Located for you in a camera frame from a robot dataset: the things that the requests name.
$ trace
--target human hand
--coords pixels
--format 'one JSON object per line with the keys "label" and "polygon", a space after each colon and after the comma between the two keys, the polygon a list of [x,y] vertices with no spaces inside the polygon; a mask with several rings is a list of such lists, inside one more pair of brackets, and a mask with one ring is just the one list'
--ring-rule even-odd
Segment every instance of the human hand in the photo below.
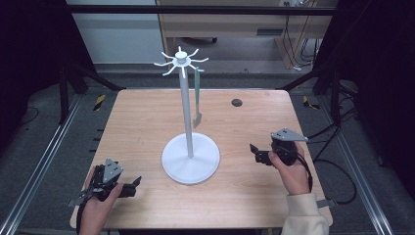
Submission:
{"label": "human hand", "polygon": [[[304,149],[299,142],[295,141],[295,144],[297,152],[303,157]],[[268,157],[274,167],[280,172],[284,187],[291,196],[310,193],[307,172],[299,160],[296,160],[293,165],[285,165],[273,151],[269,151]]]}
{"label": "human hand", "polygon": [[[88,187],[89,182],[92,180],[93,174],[94,167],[89,171],[84,185],[85,188]],[[93,235],[101,233],[101,230],[107,222],[108,215],[113,208],[115,200],[118,198],[119,194],[122,191],[122,186],[123,184],[118,183],[104,202],[101,202],[94,196],[92,196],[87,201],[85,209],[82,213],[79,235]]]}

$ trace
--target sleeve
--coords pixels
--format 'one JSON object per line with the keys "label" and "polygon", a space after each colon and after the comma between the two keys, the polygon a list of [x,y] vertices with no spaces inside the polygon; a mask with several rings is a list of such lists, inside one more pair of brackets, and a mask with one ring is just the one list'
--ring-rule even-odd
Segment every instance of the sleeve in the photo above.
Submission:
{"label": "sleeve", "polygon": [[316,198],[313,193],[287,196],[289,216],[282,235],[329,234],[329,222],[318,210]]}

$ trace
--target green strap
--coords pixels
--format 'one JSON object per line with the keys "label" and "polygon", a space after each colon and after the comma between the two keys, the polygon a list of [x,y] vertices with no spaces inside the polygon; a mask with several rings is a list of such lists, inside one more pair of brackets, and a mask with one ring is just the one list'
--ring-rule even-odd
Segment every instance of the green strap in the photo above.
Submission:
{"label": "green strap", "polygon": [[195,95],[196,95],[196,104],[199,105],[199,92],[201,89],[201,75],[199,74],[199,67],[195,69]]}

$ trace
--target black curtain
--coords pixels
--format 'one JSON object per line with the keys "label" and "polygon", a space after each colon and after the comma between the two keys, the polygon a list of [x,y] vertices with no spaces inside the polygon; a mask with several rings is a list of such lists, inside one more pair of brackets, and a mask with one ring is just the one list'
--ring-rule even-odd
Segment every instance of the black curtain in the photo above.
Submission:
{"label": "black curtain", "polygon": [[[7,146],[36,91],[59,82],[63,66],[95,71],[70,12],[46,11],[65,0],[4,0],[0,4],[0,148]],[[83,75],[69,73],[76,92],[85,92]]]}
{"label": "black curtain", "polygon": [[[318,63],[337,58],[331,69],[336,69],[341,79],[356,83],[359,115],[380,159],[394,168],[415,199],[414,154],[409,137],[414,130],[411,114],[415,78],[415,3],[410,0],[364,2],[371,3],[356,25],[347,19],[331,22]],[[339,5],[342,4],[350,5],[351,2],[343,0]],[[341,50],[336,50],[336,57],[330,57],[343,37],[341,30],[350,26],[353,30]],[[331,78],[322,75],[316,84],[329,84]]]}

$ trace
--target wooden table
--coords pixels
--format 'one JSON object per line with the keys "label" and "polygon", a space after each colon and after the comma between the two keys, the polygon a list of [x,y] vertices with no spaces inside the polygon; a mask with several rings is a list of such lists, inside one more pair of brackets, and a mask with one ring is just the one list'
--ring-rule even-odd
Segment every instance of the wooden table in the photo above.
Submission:
{"label": "wooden table", "polygon": [[[243,102],[234,107],[233,99]],[[194,101],[194,90],[190,90]],[[220,164],[207,181],[187,186],[163,170],[161,153],[184,133],[180,90],[119,92],[92,165],[106,158],[124,168],[118,182],[142,176],[135,197],[118,199],[108,228],[271,228],[282,227],[288,214],[278,171],[258,164],[250,144],[270,150],[270,133],[289,127],[301,133],[289,94],[282,90],[201,90],[201,124],[194,132],[210,137],[220,151]],[[191,102],[193,117],[194,102]],[[308,149],[313,192],[324,199]],[[70,225],[75,227],[77,208]],[[332,224],[328,208],[322,214]]]}

